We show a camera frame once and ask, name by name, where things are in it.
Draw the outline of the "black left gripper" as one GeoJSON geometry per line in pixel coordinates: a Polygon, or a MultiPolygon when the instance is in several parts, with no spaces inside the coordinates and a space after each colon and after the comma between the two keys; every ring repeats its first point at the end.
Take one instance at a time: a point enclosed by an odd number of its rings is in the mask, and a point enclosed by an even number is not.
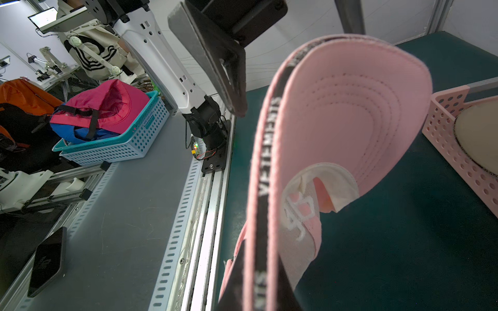
{"type": "Polygon", "coordinates": [[[168,16],[168,25],[204,70],[227,110],[244,117],[248,110],[244,47],[287,12],[285,0],[181,1],[168,16]]]}

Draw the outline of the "beige baseball cap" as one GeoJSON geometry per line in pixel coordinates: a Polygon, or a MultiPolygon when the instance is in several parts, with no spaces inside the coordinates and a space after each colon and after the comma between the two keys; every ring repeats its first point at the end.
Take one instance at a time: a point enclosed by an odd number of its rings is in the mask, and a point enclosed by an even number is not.
{"type": "Polygon", "coordinates": [[[497,176],[497,101],[463,110],[455,120],[454,133],[466,155],[497,176]]]}

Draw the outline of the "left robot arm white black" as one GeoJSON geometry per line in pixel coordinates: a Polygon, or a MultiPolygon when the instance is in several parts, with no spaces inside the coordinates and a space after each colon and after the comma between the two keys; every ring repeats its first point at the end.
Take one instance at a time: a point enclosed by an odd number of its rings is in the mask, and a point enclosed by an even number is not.
{"type": "MultiPolygon", "coordinates": [[[[208,150],[227,142],[220,107],[173,52],[148,1],[85,1],[93,17],[123,39],[160,91],[174,102],[191,133],[208,150]]],[[[168,15],[170,31],[201,66],[228,111],[243,117],[246,46],[288,11],[285,1],[180,1],[168,15]]]]}

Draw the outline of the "pink baseball cap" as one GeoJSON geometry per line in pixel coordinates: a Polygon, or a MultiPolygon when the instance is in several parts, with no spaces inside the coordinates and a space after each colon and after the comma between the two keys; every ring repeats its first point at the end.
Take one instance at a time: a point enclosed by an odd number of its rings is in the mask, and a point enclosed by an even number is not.
{"type": "Polygon", "coordinates": [[[294,290],[322,244],[323,213],[373,189],[424,124],[433,85],[418,58],[377,38],[323,36],[292,52],[255,132],[246,222],[218,310],[299,310],[294,290]]]}

